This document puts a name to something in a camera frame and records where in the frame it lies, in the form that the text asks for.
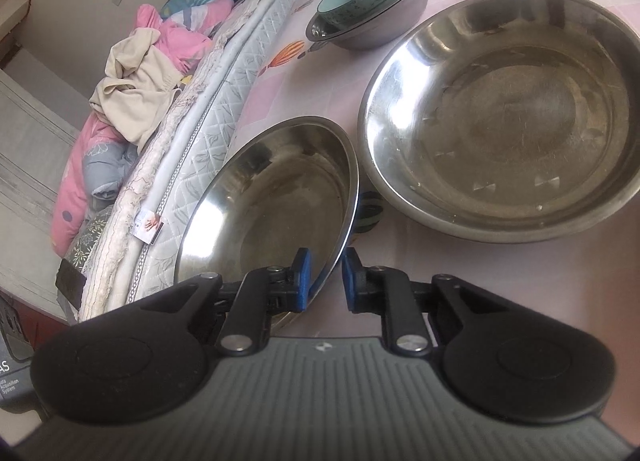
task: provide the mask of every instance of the gray ribbed surface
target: gray ribbed surface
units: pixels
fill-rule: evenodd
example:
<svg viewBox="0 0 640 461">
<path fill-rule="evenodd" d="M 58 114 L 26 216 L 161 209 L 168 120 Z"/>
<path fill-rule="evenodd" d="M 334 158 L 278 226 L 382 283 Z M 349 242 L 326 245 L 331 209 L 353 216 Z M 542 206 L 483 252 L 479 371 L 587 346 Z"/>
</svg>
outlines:
<svg viewBox="0 0 640 461">
<path fill-rule="evenodd" d="M 169 414 L 117 428 L 54 418 L 18 452 L 70 461 L 613 461 L 630 447 L 591 417 L 543 428 L 487 418 L 453 398 L 426 362 L 393 356 L 374 338 L 274 338 L 258 355 L 221 362 Z"/>
</svg>

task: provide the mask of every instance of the table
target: table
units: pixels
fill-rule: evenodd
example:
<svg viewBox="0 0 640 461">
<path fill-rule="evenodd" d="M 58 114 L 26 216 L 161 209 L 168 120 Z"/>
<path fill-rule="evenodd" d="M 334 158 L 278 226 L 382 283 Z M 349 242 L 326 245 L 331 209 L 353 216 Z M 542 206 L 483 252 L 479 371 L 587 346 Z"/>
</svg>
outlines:
<svg viewBox="0 0 640 461">
<path fill-rule="evenodd" d="M 362 95 L 394 42 L 367 52 L 311 44 L 304 31 L 318 1 L 300 0 L 294 6 L 246 101 L 229 156 L 270 126 L 305 115 L 336 121 L 356 143 Z M 430 0 L 420 22 L 460 1 Z M 640 32 L 640 0 L 593 1 Z M 416 281 L 451 273 L 597 336 L 618 366 L 604 420 L 640 443 L 640 196 L 590 230 L 526 245 L 462 241 L 387 205 L 380 224 L 354 245 L 366 266 L 397 267 Z M 380 333 L 378 317 L 348 313 L 337 273 L 282 335 Z"/>
</svg>

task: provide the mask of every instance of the beige garment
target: beige garment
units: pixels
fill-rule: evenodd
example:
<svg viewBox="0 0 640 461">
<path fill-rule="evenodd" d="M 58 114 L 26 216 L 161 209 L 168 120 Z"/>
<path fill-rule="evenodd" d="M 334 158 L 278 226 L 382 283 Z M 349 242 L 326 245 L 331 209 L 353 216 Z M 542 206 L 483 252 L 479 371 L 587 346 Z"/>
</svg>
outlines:
<svg viewBox="0 0 640 461">
<path fill-rule="evenodd" d="M 142 151 L 178 93 L 182 74 L 153 46 L 157 29 L 139 27 L 111 48 L 106 77 L 89 102 L 98 117 L 112 124 Z"/>
</svg>

